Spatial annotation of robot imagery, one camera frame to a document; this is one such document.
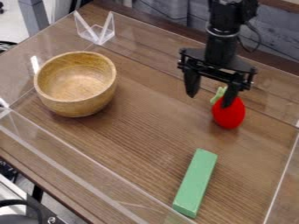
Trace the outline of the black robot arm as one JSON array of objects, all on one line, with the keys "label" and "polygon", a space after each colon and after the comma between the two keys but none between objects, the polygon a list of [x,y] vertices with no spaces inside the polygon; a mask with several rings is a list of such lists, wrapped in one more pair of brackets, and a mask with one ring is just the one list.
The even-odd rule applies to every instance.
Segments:
[{"label": "black robot arm", "polygon": [[258,15],[258,0],[209,0],[210,19],[206,47],[182,48],[178,68],[183,72],[186,93],[194,97],[202,86],[202,77],[227,84],[221,106],[227,108],[239,92],[252,89],[258,70],[238,56],[238,44],[245,47],[239,33],[244,25],[260,36],[250,20]]}]

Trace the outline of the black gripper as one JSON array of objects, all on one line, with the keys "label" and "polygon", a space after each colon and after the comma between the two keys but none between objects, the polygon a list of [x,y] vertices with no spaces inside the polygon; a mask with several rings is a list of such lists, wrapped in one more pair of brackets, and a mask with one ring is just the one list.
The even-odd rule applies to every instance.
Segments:
[{"label": "black gripper", "polygon": [[229,84],[223,95],[222,107],[227,108],[235,101],[239,90],[250,90],[258,70],[239,56],[227,65],[211,64],[205,59],[201,48],[182,48],[178,68],[183,72],[187,95],[194,98],[201,90],[202,77]]}]

